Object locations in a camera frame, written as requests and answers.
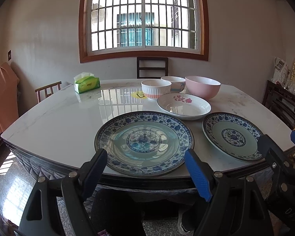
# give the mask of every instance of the pink bowl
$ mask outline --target pink bowl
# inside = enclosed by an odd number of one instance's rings
[[[219,92],[221,83],[202,76],[186,76],[186,87],[191,95],[210,99]]]

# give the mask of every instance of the white plate with red rose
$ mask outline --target white plate with red rose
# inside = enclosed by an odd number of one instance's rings
[[[210,104],[204,99],[182,93],[162,95],[157,104],[163,112],[180,120],[198,120],[211,111]]]

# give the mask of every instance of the blue floral pattern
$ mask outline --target blue floral pattern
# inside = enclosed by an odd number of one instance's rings
[[[244,135],[234,129],[223,129],[222,138],[232,146],[242,147],[246,144]]]
[[[205,133],[206,137],[210,139],[210,141],[220,150],[224,151],[225,153],[238,158],[240,160],[244,161],[256,161],[259,159],[262,159],[261,153],[256,149],[256,152],[252,155],[249,156],[244,156],[244,155],[238,155],[229,152],[227,149],[222,147],[214,138],[213,133],[212,133],[212,127],[215,123],[219,121],[229,121],[236,123],[238,125],[243,126],[245,129],[247,129],[255,138],[256,142],[258,141],[259,137],[263,135],[260,129],[258,129],[255,125],[253,125],[251,122],[248,120],[244,119],[243,117],[240,117],[238,115],[232,114],[232,113],[227,113],[227,112],[214,112],[209,115],[207,115],[203,122],[202,122],[202,128],[203,132]]]
[[[179,147],[175,154],[169,158],[167,161],[149,167],[139,167],[139,166],[132,166],[125,164],[118,160],[110,151],[109,143],[111,141],[111,136],[121,127],[128,125],[134,122],[143,122],[143,121],[153,121],[157,123],[162,123],[171,127],[178,136],[179,139]],[[145,150],[150,152],[151,149],[156,149],[156,146],[159,144],[157,135],[153,135],[152,141],[151,139],[147,139],[148,134],[150,133],[143,133],[137,132],[134,135],[133,139],[129,138],[129,143],[127,141],[127,145],[130,145],[137,150]],[[145,142],[149,141],[150,145],[145,146]],[[149,111],[142,111],[142,112],[129,112],[122,115],[119,115],[108,122],[106,122],[98,131],[95,137],[95,149],[98,150],[99,148],[106,149],[108,153],[108,163],[107,165],[120,173],[132,175],[132,176],[155,176],[160,174],[166,174],[173,169],[179,167],[184,162],[185,152],[189,148],[194,147],[194,138],[192,135],[191,130],[180,120],[171,117],[170,115],[161,113],[161,112],[149,112]]]
[[[161,136],[152,130],[136,130],[127,137],[127,146],[139,153],[149,153],[159,148],[162,143]]]

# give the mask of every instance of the green tissue package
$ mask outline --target green tissue package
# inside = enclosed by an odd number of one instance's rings
[[[101,86],[98,77],[92,73],[81,73],[74,77],[74,89],[76,92],[83,93],[89,90],[97,89]]]

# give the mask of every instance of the chair backrest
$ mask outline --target chair backrest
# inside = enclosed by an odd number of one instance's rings
[[[165,67],[140,67],[140,61],[165,61]],[[137,57],[136,58],[136,78],[137,79],[160,79],[161,77],[140,77],[141,70],[164,71],[164,76],[168,76],[168,57]]]
[[[53,94],[53,87],[54,86],[58,86],[58,90],[60,90],[60,84],[61,84],[61,81],[59,82],[55,82],[55,83],[52,83],[52,84],[49,84],[49,85],[46,85],[44,87],[41,87],[41,88],[38,88],[35,90],[35,92],[37,92],[37,99],[38,99],[38,103],[41,101],[41,90],[45,90],[45,98],[48,98],[49,96],[51,96]]]
[[[268,81],[262,104],[290,129],[295,127],[295,95],[278,84]]]

